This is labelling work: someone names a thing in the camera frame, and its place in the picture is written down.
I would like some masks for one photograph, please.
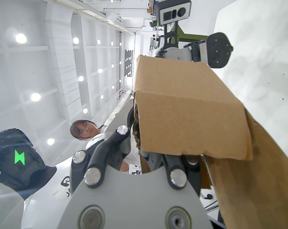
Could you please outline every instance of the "box flap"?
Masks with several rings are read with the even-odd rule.
[[[144,151],[252,159],[244,106],[206,64],[139,56],[134,90]]]

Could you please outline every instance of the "cardboard box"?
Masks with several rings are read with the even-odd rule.
[[[244,106],[205,63],[139,56],[134,90],[143,151],[252,159]]]
[[[207,65],[139,56],[135,91],[142,150],[204,154],[228,229],[288,228],[288,158]]]
[[[246,110],[253,160],[205,156],[227,229],[288,229],[288,158]]]

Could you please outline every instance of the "green metal frame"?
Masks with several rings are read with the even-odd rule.
[[[178,26],[177,37],[178,37],[178,43],[179,42],[192,43],[195,41],[206,40],[208,38],[208,36],[204,35],[185,34],[183,30],[180,28],[180,26]]]

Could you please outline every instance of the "black cable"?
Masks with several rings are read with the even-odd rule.
[[[213,205],[213,204],[215,204],[217,202],[217,200],[216,201],[214,201],[213,203],[211,203],[211,204],[209,204],[209,205],[207,205],[204,209],[207,209],[210,205]]]

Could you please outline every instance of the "white shirt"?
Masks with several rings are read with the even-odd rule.
[[[94,136],[90,141],[88,141],[88,143],[86,145],[86,150],[89,147],[91,147],[93,144],[99,142],[100,140],[102,140],[104,138],[106,128],[112,120],[113,120],[113,118],[109,118],[106,120],[104,126],[101,128],[101,133]],[[135,142],[135,138],[133,135],[131,135],[130,143],[131,143],[131,150],[130,150],[130,153],[125,157],[124,161],[128,164],[132,164],[135,166],[141,166],[139,150],[136,147],[136,142]]]
[[[56,229],[71,200],[72,157],[56,165],[48,183],[24,201],[21,229]]]

